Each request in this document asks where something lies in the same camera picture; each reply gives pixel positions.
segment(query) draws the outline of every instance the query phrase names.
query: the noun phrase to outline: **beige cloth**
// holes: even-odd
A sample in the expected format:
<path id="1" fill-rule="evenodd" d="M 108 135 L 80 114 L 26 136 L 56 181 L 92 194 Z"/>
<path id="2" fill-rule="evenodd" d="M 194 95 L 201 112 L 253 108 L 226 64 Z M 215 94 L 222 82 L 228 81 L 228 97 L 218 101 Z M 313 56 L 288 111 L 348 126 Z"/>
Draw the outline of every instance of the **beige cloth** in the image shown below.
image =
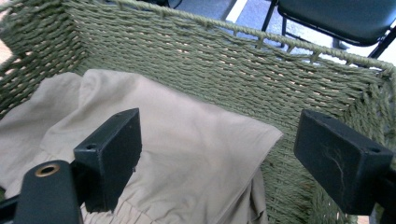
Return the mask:
<path id="1" fill-rule="evenodd" d="M 83 212 L 85 223 L 267 222 L 260 164 L 282 133 L 137 74 L 44 80 L 0 121 L 0 185 L 8 197 L 19 193 L 27 170 L 72 161 L 79 142 L 135 107 L 143 141 L 136 172 L 114 214 Z"/>

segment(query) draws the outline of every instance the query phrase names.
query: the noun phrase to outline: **chair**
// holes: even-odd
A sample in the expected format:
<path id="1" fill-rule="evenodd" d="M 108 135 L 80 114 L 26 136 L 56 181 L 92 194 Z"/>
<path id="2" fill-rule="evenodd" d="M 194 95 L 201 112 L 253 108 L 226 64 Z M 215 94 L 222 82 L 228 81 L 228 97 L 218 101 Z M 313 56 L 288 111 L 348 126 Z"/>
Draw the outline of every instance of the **chair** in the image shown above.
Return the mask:
<path id="1" fill-rule="evenodd" d="M 396 20 L 394 0 L 272 0 L 262 31 L 266 31 L 275 6 L 283 17 L 282 35 L 301 39 L 286 32 L 287 20 L 291 20 L 354 46 L 379 43 L 370 58 L 378 58 L 396 37 L 395 27 L 391 28 Z"/>

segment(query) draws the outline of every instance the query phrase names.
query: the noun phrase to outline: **chair seat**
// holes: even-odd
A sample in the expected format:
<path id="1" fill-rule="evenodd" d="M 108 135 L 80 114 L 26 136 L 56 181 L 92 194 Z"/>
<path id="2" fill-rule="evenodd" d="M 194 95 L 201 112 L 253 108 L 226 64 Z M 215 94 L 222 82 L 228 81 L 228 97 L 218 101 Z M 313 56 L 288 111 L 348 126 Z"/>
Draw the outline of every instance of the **chair seat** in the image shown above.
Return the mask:
<path id="1" fill-rule="evenodd" d="M 327 30 L 346 41 L 371 46 L 396 19 L 395 0 L 279 0 L 286 18 Z"/>

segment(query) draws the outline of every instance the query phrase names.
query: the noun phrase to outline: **chair leg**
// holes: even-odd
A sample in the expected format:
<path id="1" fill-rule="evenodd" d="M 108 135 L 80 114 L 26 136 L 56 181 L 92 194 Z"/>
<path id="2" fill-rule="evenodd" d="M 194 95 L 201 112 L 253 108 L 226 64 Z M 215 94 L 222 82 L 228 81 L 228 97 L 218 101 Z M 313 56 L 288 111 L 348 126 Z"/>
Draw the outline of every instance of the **chair leg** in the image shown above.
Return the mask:
<path id="1" fill-rule="evenodd" d="M 378 46 L 370 53 L 368 57 L 377 59 L 395 38 L 396 27 L 390 30 L 390 33 L 385 37 L 385 39 L 379 42 Z"/>
<path id="2" fill-rule="evenodd" d="M 264 24 L 262 25 L 262 31 L 264 32 L 267 30 L 268 24 L 270 23 L 272 14 L 274 13 L 274 8 L 277 5 L 277 1 L 278 0 L 272 0 L 270 8 L 268 8 L 267 16 L 265 17 Z"/>
<path id="3" fill-rule="evenodd" d="M 288 23 L 288 20 L 286 20 L 286 18 L 282 18 L 282 35 L 286 36 L 286 25 Z M 284 48 L 285 47 L 285 43 L 280 43 L 280 47 Z"/>

